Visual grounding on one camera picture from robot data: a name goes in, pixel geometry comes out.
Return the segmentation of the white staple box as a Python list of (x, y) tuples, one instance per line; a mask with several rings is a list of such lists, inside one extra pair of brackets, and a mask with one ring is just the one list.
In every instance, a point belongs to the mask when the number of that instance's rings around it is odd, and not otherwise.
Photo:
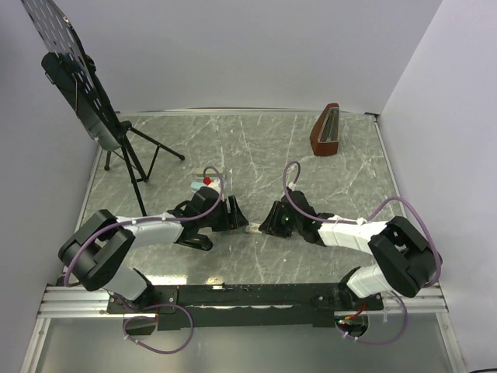
[(245, 227), (245, 232), (249, 234), (257, 234), (257, 235), (261, 234), (261, 231), (259, 230), (259, 224), (256, 223), (249, 223)]

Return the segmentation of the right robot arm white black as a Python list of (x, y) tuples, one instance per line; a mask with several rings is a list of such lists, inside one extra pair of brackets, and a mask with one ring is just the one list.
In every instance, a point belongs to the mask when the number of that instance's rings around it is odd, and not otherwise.
[(374, 264), (352, 269), (342, 280), (340, 303), (357, 309), (366, 298), (384, 291), (415, 297), (436, 282), (443, 263), (433, 245), (402, 216), (389, 221), (349, 219), (336, 214), (317, 214), (299, 190), (288, 188), (258, 230), (287, 239), (293, 233), (323, 247), (342, 247), (365, 253)]

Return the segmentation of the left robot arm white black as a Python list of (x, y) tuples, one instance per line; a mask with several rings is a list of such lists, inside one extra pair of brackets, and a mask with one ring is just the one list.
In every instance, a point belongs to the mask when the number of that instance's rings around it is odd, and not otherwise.
[(125, 218), (102, 209), (59, 249), (58, 258), (67, 267), (64, 284), (70, 287), (75, 276), (86, 291), (110, 291), (125, 298), (135, 312), (145, 312), (152, 306), (155, 287), (139, 270), (124, 265), (132, 249), (171, 243), (209, 251), (213, 243), (200, 234), (202, 228), (226, 232), (248, 224), (235, 197), (223, 197), (209, 186), (158, 215)]

